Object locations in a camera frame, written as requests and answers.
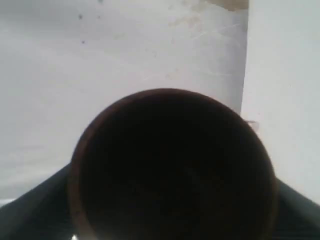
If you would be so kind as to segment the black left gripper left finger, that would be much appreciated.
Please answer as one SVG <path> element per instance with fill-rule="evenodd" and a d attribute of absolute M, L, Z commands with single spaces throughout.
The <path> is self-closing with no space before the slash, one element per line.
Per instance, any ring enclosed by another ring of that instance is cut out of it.
<path fill-rule="evenodd" d="M 2 240 L 70 240 L 75 235 L 67 196 L 70 166 L 0 207 Z"/>

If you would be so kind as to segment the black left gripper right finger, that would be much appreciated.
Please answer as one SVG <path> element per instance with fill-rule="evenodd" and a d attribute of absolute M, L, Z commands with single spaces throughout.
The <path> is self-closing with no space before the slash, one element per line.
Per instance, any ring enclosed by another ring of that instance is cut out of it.
<path fill-rule="evenodd" d="M 273 240 L 318 240 L 320 205 L 289 185 L 278 183 L 278 210 L 272 231 Z"/>

